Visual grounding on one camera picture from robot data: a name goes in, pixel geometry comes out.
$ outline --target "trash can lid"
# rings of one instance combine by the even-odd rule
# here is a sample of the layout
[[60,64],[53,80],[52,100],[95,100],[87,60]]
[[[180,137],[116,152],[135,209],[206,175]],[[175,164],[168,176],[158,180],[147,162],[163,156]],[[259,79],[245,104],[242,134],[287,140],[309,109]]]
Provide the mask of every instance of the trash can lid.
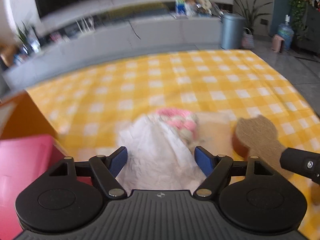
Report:
[[242,17],[239,14],[235,14],[235,13],[225,13],[223,17],[225,19],[232,20],[232,21],[244,21],[245,20],[244,17]]

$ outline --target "blue-gray trash can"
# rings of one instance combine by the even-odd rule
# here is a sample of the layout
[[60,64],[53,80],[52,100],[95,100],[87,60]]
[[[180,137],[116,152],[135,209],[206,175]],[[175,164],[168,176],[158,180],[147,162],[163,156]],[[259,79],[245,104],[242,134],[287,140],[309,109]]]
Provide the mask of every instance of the blue-gray trash can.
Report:
[[221,48],[239,49],[243,36],[245,18],[233,13],[225,13],[222,17]]

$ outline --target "pink container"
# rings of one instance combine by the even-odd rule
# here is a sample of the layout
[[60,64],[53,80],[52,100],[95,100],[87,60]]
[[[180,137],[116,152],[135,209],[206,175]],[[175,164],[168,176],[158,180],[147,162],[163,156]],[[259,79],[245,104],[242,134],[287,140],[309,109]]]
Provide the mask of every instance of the pink container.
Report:
[[22,228],[15,212],[20,192],[65,155],[50,135],[0,141],[0,239],[15,238]]

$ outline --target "electrical outlet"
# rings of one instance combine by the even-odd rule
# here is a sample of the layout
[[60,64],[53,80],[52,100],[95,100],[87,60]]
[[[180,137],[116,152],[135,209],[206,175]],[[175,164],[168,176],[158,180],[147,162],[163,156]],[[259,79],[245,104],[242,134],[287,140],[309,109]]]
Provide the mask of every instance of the electrical outlet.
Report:
[[260,24],[268,26],[269,25],[269,21],[266,20],[266,19],[261,19],[260,20]]

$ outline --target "tablecloth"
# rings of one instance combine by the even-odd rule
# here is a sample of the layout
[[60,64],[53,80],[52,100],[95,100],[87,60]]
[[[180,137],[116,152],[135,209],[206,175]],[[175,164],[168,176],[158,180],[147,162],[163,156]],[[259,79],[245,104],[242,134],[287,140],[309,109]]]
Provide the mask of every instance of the tablecloth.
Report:
[[[116,132],[140,114],[163,106],[262,114],[287,147],[320,152],[320,121],[295,88],[247,50],[203,50],[147,55],[90,66],[28,90],[77,161],[110,154]],[[241,160],[234,154],[235,160]],[[292,182],[307,198],[300,231],[320,239],[320,207],[310,202],[310,179]]]

